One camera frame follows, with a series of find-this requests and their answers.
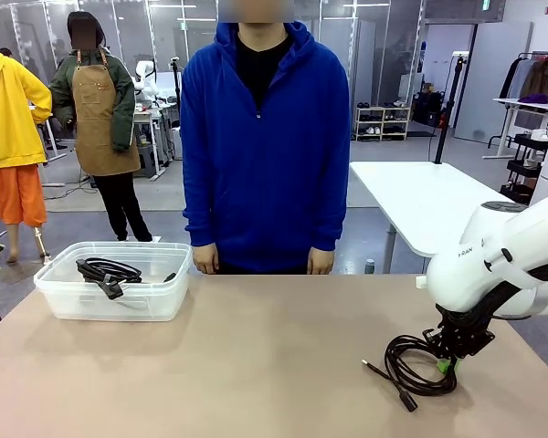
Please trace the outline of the person's left hand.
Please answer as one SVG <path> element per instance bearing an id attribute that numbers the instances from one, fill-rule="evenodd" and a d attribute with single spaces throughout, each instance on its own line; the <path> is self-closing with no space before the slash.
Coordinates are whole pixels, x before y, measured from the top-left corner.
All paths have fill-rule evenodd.
<path id="1" fill-rule="evenodd" d="M 308 256 L 308 275 L 329 275 L 334 264 L 334 252 L 312 248 Z"/>

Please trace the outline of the person's right hand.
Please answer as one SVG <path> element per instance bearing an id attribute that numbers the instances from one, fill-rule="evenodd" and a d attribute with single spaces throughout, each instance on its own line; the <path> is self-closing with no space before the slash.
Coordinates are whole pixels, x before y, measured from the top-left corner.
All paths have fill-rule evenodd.
<path id="1" fill-rule="evenodd" d="M 219 259 L 216 245 L 194 246 L 193 262 L 200 273 L 205 275 L 217 274 L 219 271 Z"/>

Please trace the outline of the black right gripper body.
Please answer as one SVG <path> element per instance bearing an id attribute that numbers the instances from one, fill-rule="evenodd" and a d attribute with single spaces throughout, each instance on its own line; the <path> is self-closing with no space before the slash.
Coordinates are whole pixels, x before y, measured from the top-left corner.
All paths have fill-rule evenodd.
<path id="1" fill-rule="evenodd" d="M 438 359 L 460 360 L 475 356 L 494 340 L 491 317 L 471 319 L 467 314 L 443 314 L 436 328 L 422 332 L 429 351 Z"/>

